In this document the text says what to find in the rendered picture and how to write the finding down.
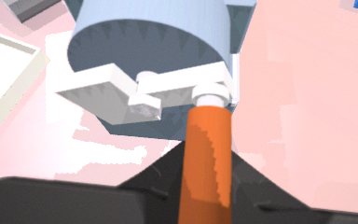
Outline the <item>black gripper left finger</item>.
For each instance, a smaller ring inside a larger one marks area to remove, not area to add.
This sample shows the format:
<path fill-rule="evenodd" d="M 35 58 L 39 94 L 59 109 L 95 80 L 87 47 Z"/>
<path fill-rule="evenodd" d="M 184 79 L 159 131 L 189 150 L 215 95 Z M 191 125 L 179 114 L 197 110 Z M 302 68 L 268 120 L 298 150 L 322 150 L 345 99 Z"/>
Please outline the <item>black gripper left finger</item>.
<path fill-rule="evenodd" d="M 0 177 L 0 224 L 178 224 L 185 146 L 117 186 Z"/>

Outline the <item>grey hollow cylinder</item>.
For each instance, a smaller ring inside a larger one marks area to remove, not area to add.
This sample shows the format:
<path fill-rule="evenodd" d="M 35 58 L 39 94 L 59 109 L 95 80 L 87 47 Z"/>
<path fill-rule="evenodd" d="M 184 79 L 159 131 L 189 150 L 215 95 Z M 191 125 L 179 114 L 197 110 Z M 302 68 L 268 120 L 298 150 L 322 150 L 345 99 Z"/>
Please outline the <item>grey hollow cylinder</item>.
<path fill-rule="evenodd" d="M 57 4 L 61 0 L 0 0 L 19 22 L 28 21 L 33 16 Z"/>

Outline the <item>white shallow tray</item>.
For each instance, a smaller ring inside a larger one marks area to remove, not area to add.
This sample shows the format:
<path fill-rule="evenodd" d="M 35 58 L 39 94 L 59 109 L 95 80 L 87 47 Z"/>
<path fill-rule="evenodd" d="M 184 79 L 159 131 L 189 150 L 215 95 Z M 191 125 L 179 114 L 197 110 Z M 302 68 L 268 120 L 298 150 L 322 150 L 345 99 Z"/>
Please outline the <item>white shallow tray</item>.
<path fill-rule="evenodd" d="M 0 125 L 48 62 L 41 49 L 0 34 Z"/>

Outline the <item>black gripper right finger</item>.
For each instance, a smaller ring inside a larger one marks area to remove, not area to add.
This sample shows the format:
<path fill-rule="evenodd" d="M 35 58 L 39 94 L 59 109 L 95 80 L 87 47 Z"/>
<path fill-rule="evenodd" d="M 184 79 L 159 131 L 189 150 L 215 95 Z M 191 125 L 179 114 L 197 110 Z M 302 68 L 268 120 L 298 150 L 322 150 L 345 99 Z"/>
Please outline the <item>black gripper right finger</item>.
<path fill-rule="evenodd" d="M 311 208 L 231 150 L 231 224 L 358 224 L 358 213 Z"/>

